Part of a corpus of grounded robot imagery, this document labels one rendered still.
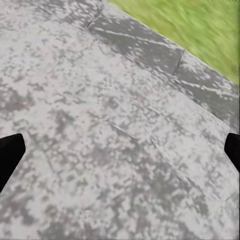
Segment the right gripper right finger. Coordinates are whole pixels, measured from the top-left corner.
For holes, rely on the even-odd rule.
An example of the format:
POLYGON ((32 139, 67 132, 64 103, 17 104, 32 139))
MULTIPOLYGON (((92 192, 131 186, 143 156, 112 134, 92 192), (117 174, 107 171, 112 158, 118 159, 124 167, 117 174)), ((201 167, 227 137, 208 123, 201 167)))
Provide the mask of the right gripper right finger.
POLYGON ((224 151, 240 173, 240 135, 228 133, 224 151))

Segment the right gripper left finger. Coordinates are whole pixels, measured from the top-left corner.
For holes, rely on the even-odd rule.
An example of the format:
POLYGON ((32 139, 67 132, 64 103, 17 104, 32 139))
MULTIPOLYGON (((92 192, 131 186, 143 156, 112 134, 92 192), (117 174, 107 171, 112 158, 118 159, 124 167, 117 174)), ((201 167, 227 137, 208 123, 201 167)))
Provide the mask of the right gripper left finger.
POLYGON ((0 193, 25 152, 26 145, 21 133, 0 138, 0 193))

